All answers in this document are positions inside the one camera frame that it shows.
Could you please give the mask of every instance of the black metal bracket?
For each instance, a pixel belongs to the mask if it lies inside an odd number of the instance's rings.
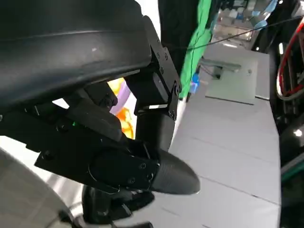
[[[117,143],[75,122],[66,110],[52,103],[36,109],[39,116],[28,110],[5,114],[0,121],[0,134],[40,152],[37,167],[109,194],[117,193],[121,187],[150,188],[159,162],[155,156],[147,156],[150,152],[142,142],[130,143],[122,137]]]

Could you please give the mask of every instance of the black robotic arm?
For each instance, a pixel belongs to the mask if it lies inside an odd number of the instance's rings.
[[[86,185],[86,222],[127,217],[123,205],[137,210],[151,191],[200,190],[168,153],[181,83],[136,2],[7,0],[0,24],[0,134],[39,152],[36,166]],[[109,113],[117,98],[106,82],[122,76],[137,98],[135,140]],[[61,97],[67,110],[51,102]]]

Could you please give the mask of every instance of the yellow object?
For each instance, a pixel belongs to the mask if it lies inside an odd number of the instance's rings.
[[[133,126],[131,124],[130,111],[127,108],[122,110],[116,115],[122,125],[122,131],[129,139],[134,139]]]
[[[121,86],[122,82],[124,82],[123,77],[108,82],[108,85],[112,89],[115,96],[118,96],[118,93],[119,93],[120,86]]]

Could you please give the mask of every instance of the black fabric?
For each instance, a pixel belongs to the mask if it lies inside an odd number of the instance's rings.
[[[198,3],[199,0],[158,1],[161,19],[161,41],[163,46],[168,48],[179,75],[181,75],[187,50],[174,47],[186,47],[189,45],[191,36],[198,26]]]

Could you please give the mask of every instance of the bolt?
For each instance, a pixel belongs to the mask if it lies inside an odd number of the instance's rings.
[[[141,170],[145,169],[145,168],[146,168],[146,163],[140,164],[139,168],[140,168]]]
[[[50,161],[52,159],[55,158],[55,155],[53,152],[51,151],[45,151],[43,154],[42,154],[42,159],[44,160],[47,160],[47,161]]]
[[[57,131],[59,132],[67,132],[68,127],[64,123],[59,123],[56,127]]]
[[[135,178],[134,177],[131,177],[129,180],[128,180],[128,183],[129,184],[133,184],[135,182]]]
[[[149,173],[148,175],[147,175],[147,179],[148,179],[148,181],[151,181],[152,179],[153,179],[153,173]]]

